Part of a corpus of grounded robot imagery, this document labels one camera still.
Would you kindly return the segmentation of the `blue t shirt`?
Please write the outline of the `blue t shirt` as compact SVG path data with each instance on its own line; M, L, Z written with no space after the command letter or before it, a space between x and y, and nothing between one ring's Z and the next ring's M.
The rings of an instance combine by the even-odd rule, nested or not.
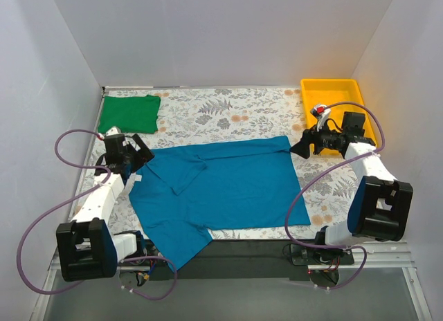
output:
M179 269L213 230L308 226L286 136L156 149L130 203L144 233Z

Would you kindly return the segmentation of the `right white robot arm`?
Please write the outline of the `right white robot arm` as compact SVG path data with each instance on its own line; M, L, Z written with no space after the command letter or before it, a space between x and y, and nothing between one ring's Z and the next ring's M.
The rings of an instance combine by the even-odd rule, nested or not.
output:
M313 259L328 264L345 255L341 246L372 240L399 241L406 229L413 187L398 181L381 162L375 142L364 135L365 114L346 111L341 126L335 129L328 126L330 110L325 105L315 106L311 114L316 124L303 131L290 151L303 158L319 155L324 149L338 151L345 160L352 161L360 182L347 219L321 228L310 244L291 244L292 263L307 264Z

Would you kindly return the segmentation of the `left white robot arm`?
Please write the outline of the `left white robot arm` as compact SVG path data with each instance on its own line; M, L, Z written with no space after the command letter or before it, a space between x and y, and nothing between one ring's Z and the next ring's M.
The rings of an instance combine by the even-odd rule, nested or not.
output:
M105 153L94 166L93 191L72 220L57 227L60 266L67 282L113 277L122 260L138 266L147 259L141 231L113 235L108 228L111 211L129 178L154 158L138 134L130 138L134 145L116 127L101 137Z

